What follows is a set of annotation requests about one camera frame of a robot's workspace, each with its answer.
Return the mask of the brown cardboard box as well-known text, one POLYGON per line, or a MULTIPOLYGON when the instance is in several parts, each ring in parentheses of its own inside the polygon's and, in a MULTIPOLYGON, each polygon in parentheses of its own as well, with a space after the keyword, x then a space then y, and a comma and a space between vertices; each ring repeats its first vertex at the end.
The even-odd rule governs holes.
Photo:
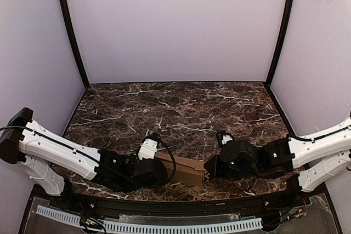
MULTIPOLYGON (((168 154, 157 153, 156 158, 160 159, 167 169, 168 176, 172 174, 173 163, 168 154)), ((202 186, 205 180, 206 169, 204 161, 174 156, 176 162, 176 173, 173 181, 188 184, 190 186, 202 186)))

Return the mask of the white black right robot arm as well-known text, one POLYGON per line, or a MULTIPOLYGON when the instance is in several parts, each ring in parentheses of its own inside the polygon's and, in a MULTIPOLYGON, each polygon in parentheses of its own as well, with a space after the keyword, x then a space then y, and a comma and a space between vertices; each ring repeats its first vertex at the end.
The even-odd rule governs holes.
POLYGON ((350 118, 302 137, 289 134, 262 147, 235 140, 224 130, 216 139, 220 153, 203 165, 213 178, 276 179, 318 159, 316 165, 287 180, 297 191, 312 192, 350 166, 350 118))

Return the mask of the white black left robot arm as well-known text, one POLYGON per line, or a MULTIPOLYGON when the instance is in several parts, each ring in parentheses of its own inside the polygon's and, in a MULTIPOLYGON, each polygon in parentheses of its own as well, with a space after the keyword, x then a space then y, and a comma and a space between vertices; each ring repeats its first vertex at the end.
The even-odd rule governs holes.
POLYGON ((63 196, 72 189, 69 180, 50 167, 52 163, 113 192, 157 189, 174 177, 155 157, 163 143, 157 133, 143 139, 136 155, 120 155, 58 136, 32 115, 33 111, 24 107, 1 128, 1 160, 20 166, 48 195, 63 196))

